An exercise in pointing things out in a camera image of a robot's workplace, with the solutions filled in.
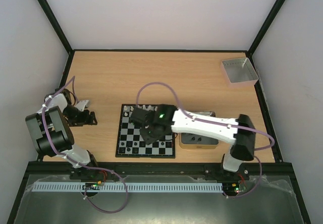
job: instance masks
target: purple cable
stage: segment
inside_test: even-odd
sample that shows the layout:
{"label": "purple cable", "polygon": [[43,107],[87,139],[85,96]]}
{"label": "purple cable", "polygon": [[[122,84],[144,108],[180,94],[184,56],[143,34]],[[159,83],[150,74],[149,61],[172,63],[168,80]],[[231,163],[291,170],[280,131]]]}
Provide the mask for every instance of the purple cable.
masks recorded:
{"label": "purple cable", "polygon": [[[178,98],[178,96],[177,96],[177,94],[176,94],[175,90],[174,90],[171,86],[169,86],[168,84],[163,83],[163,82],[151,82],[151,83],[148,83],[148,84],[144,85],[144,86],[143,86],[143,87],[138,91],[137,98],[136,98],[136,105],[138,105],[138,103],[139,103],[139,96],[140,96],[140,93],[141,93],[141,92],[142,92],[146,87],[148,87],[148,86],[150,86],[150,85],[154,85],[154,84],[162,85],[162,86],[165,86],[166,88],[168,88],[168,89],[172,92],[172,94],[173,94],[173,96],[174,96],[174,98],[175,98],[175,100],[176,100],[176,103],[177,103],[177,105],[178,105],[178,108],[183,112],[183,114],[184,114],[185,116],[187,116],[188,118],[190,118],[190,119],[192,119],[192,120],[193,120],[193,117],[192,117],[191,115],[189,115],[189,114],[184,110],[184,108],[183,108],[183,106],[182,106],[182,103],[181,103],[180,99]],[[223,127],[228,127],[228,126],[229,126],[229,124],[220,123],[220,122],[212,122],[212,121],[208,121],[208,120],[204,120],[204,119],[199,119],[199,118],[195,118],[194,120],[195,120],[195,121],[198,121],[198,122],[204,122],[204,123],[214,124],[214,125],[223,126]],[[274,140],[274,138],[273,138],[271,135],[267,134],[266,132],[262,132],[262,131],[260,131],[260,130],[253,129],[253,128],[250,128],[250,127],[244,127],[244,126],[231,125],[231,127],[233,127],[233,128],[238,128],[238,129],[242,129],[242,130],[246,130],[246,131],[250,131],[250,132],[259,133],[259,134],[264,135],[265,137],[268,137],[268,138],[269,138],[269,140],[270,140],[270,145],[265,146],[265,147],[258,147],[258,148],[255,148],[255,149],[254,149],[255,151],[259,151],[259,150],[264,150],[264,149],[267,149],[267,148],[271,148],[271,147],[275,144],[275,140]]]}
{"label": "purple cable", "polygon": [[[66,83],[66,85],[64,85],[59,91],[57,91],[54,95],[52,95],[46,102],[45,102],[45,104],[43,104],[43,108],[42,108],[42,111],[41,111],[41,118],[42,118],[42,122],[43,122],[43,124],[44,124],[44,126],[47,126],[47,123],[46,123],[46,117],[45,117],[45,109],[47,108],[47,106],[48,106],[48,104],[50,103],[50,101],[51,101],[51,99],[52,98],[54,98],[55,96],[57,96],[58,94],[60,94],[71,82],[72,82],[72,90],[73,90],[73,94],[75,95],[75,90],[74,90],[74,81],[75,81],[75,76],[73,76],[72,78],[71,78],[71,80],[69,81],[69,82],[67,82]],[[67,156],[65,153],[62,153],[62,152],[58,152],[57,151],[57,149],[55,148],[55,146],[54,146],[54,144],[53,144],[53,142],[52,142],[52,139],[51,139],[51,137],[50,137],[50,134],[49,134],[49,131],[48,131],[48,128],[47,127],[44,127],[44,129],[45,129],[45,133],[46,133],[46,136],[47,136],[47,138],[48,138],[48,141],[49,141],[49,144],[50,144],[50,146],[51,146],[51,148],[52,148],[52,150],[54,151],[54,153],[56,154],[56,155],[62,155],[62,156],[65,156],[66,157],[66,159],[68,159],[69,161],[71,161],[71,162],[73,162],[73,163],[77,163],[77,164],[79,164],[80,166],[82,166],[82,167],[84,167],[84,168],[86,168],[86,169],[89,169],[89,170],[103,170],[103,171],[107,171],[107,172],[109,172],[109,173],[111,173],[111,174],[114,174],[115,176],[117,176],[118,178],[119,178],[119,180],[123,183],[123,185],[125,186],[125,190],[126,190],[126,199],[125,199],[125,202],[123,203],[123,205],[119,208],[119,209],[117,209],[117,210],[113,210],[113,211],[108,211],[108,210],[103,210],[103,209],[101,209],[101,208],[99,208],[99,207],[97,207],[96,205],[94,205],[93,203],[92,203],[92,201],[89,199],[89,198],[86,198],[87,199],[87,201],[96,209],[96,210],[98,210],[98,211],[101,211],[101,212],[103,212],[103,213],[117,213],[117,212],[119,212],[119,211],[121,211],[121,210],[123,210],[125,207],[126,207],[126,205],[127,205],[127,203],[128,203],[128,197],[129,197],[129,193],[128,193],[128,188],[127,188],[127,185],[126,185],[126,182],[124,181],[124,179],[120,176],[120,175],[118,175],[117,173],[115,173],[114,171],[112,171],[112,170],[108,170],[108,169],[105,169],[105,168],[102,168],[102,167],[89,167],[89,166],[86,166],[86,165],[84,165],[84,164],[82,164],[82,163],[79,163],[79,162],[77,162],[77,161],[75,161],[75,160],[73,160],[72,158],[70,158],[69,156]]]}
{"label": "purple cable", "polygon": [[251,190],[249,190],[248,192],[246,192],[246,193],[244,193],[244,194],[242,194],[242,195],[228,196],[228,195],[226,195],[226,193],[224,193],[224,192],[223,192],[223,195],[224,195],[225,197],[227,197],[227,198],[233,198],[233,199],[234,199],[234,198],[244,197],[244,196],[249,195],[250,193],[252,193],[252,192],[257,188],[257,186],[260,184],[261,176],[262,176],[262,166],[261,166],[261,161],[260,161],[260,159],[259,159],[257,156],[254,156],[254,158],[256,158],[256,159],[258,160],[258,162],[259,162],[259,178],[258,178],[258,180],[257,180],[256,184],[253,186],[253,188],[252,188]]}

